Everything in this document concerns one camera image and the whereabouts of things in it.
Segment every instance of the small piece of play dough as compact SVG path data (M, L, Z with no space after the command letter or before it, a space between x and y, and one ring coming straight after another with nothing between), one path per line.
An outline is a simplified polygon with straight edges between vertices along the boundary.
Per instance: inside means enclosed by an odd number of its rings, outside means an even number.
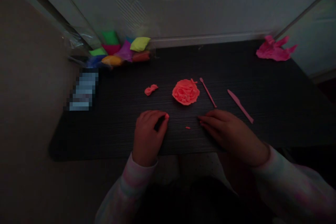
M158 88L159 88L159 87L158 87L157 85L153 84L151 87L148 87L148 88L145 89L145 94L146 94L147 96L150 96L150 95L152 94L152 92L153 92L154 90L158 89Z
M89 53L92 55L92 56L97 56L97 55L107 55L107 52L105 51L105 49L103 47L100 47L96 50L92 50L92 51L89 51Z
M119 40L115 31L103 31L103 37L107 45L118 45Z
M121 59L118 56L114 56L114 55L109 55L106 56L105 58L103 58L101 60L105 65L109 65L109 66L120 66L123 63L123 59Z
M150 38L147 37L138 37L131 44L131 50L141 52L144 51Z
M121 49L121 45L101 45L105 51L107 52L107 55L114 55L115 53L119 52Z
M123 44L122 48L119 52L115 53L115 56L119 56L123 58L124 60L132 62L132 57L134 52L130 49L131 43L125 40L125 43Z
M149 51L137 52L133 55L133 62L141 62L150 60Z
M193 79L180 80L173 89L174 98L183 105L190 105L196 102L197 97L200 95L196 83Z

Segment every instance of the play dough rose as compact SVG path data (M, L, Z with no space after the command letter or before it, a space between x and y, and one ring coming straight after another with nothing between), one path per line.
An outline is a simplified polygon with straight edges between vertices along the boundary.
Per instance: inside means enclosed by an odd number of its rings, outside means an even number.
M194 103L200 95L196 83L193 79L180 80L173 89L174 98L183 105Z

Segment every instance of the black table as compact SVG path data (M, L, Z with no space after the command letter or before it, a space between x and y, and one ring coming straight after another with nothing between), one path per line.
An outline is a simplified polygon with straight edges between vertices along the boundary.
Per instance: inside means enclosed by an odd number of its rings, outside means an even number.
M91 111L64 111L49 146L54 160L128 157L135 121L146 110L170 115L161 155L219 150L200 127L197 115L213 109L199 81L202 77L218 109L227 110L273 147L336 142L335 107L292 60L259 59L261 40L157 49L157 59L113 71L99 70ZM196 103L183 106L172 96L181 79L198 81ZM156 84L151 96L145 88ZM254 119L251 124L230 89Z

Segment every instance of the finger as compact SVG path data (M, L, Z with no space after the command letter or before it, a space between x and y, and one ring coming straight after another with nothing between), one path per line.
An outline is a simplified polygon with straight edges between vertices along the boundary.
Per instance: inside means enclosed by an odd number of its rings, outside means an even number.
M201 124L201 125L217 141L217 143L219 143L220 145L222 144L223 138L220 136L219 132L216 129L214 129L208 124Z
M152 110L147 110L147 111L145 111L145 112L142 112L141 114L140 114L140 116L139 116L139 121L141 121L143 118L144 118L144 116L145 115L147 115L148 113L150 113Z
M164 116L166 114L166 112L163 112L163 111L156 111L155 113L152 113L150 115L150 118L147 120L146 123L148 123L148 125L150 125L151 127L155 126L155 124L157 123L158 119L161 117L161 116Z
M151 117L151 115L155 114L159 110L150 110L148 113L146 113L143 117L143 121L148 121L148 119Z
M213 128L217 129L217 130L221 130L221 128L223 127L223 122L218 120L217 118L214 117L208 117L208 116L198 116L198 118L203 121L206 122L207 124L209 124L210 126L212 126Z
M161 124L161 126L160 126L160 128L159 128L159 131L158 131L158 133L157 133L159 139L161 139L161 140L163 140L164 135L165 135L165 133L166 133L166 131L167 131L167 128L168 128L168 121L169 121L169 118L166 118L166 119L162 122L162 124Z
M221 121L230 121L234 115L230 112L223 111L223 110L211 110L205 114L208 117L215 117Z

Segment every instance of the pink plastic knife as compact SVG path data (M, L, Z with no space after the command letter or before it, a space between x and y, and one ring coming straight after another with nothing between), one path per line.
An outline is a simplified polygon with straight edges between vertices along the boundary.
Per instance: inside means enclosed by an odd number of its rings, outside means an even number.
M250 115L247 113L247 111L244 109L244 107L241 105L238 97L232 93L229 89L227 90L227 92L229 93L229 95L232 97L232 99L235 101L235 103L237 103L238 107L242 110L242 112L246 115L247 119L253 124L253 118L250 117Z

